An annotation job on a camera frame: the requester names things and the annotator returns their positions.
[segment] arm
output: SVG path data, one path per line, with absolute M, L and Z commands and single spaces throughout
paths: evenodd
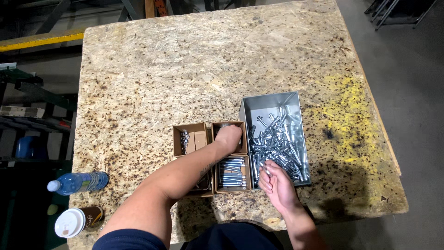
M 293 249 L 327 249 L 313 220 L 299 201 L 287 172 L 272 160 L 266 161 L 265 165 L 273 177 L 261 169 L 259 186 L 282 214 Z
M 139 229 L 154 234 L 169 248 L 170 208 L 236 149 L 241 135 L 241 128 L 235 125 L 223 127 L 213 143 L 156 170 L 116 210 L 99 237 L 118 229 Z

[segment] metal tray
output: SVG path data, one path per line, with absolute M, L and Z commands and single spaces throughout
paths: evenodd
M 254 184 L 254 170 L 252 164 L 252 155 L 251 155 L 251 141 L 249 131 L 253 125 L 256 126 L 256 130 L 254 132 L 253 137 L 257 137 L 261 131 L 265 131 L 264 127 L 257 120 L 258 116 L 262 116 L 263 120 L 270 124 L 271 119 L 269 118 L 269 114 L 273 113 L 275 115 L 279 114 L 279 107 L 284 106 L 286 114 L 291 115 L 294 119 L 287 119 L 287 125 L 292 128 L 292 133 L 290 135 L 292 141 L 295 141 L 296 144 L 296 153 L 299 155 L 299 159 L 301 160 L 301 172 L 302 175 L 307 177 L 305 181 L 294 181 L 295 186 L 299 185 L 310 185 L 310 171 L 309 164 L 307 159 L 307 149 L 305 147 L 305 139 L 304 139 L 304 130 L 302 127 L 302 118 L 301 118 L 301 107 L 299 104 L 299 94 L 296 92 L 286 92 L 286 93 L 276 93 L 276 94 L 267 94 L 261 96 L 254 97 L 244 97 L 241 102 L 241 107 L 239 110 L 239 119 L 245 122 L 247 126 L 247 143 L 248 143 L 248 156 L 250 159 L 250 168 L 251 168 L 251 180 L 252 180 L 252 189 L 260 189 L 259 186 Z

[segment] plastic bottle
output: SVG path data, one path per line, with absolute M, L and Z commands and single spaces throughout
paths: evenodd
M 102 189 L 108 184 L 108 181 L 109 178 L 105 172 L 66 173 L 56 181 L 50 181 L 47 188 L 60 195 L 70 195 Z

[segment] osb board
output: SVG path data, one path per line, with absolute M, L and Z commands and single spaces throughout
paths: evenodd
M 245 96 L 300 90 L 313 184 L 298 188 L 316 222 L 404 213 L 396 163 L 336 5 L 298 1 L 89 28 L 83 40 L 74 172 L 106 171 L 106 221 L 136 186 L 173 160 L 172 125 L 237 120 Z M 212 223 L 283 230 L 263 191 L 185 199 L 171 243 Z M 91 248 L 102 224 L 69 239 Z

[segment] white lid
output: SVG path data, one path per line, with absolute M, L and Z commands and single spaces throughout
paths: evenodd
M 48 191 L 54 192 L 59 190 L 61 185 L 62 184 L 59 181 L 50 181 L 46 188 L 48 189 Z
M 64 211 L 55 222 L 56 235 L 63 238 L 72 238 L 78 235 L 85 226 L 85 214 L 78 208 Z

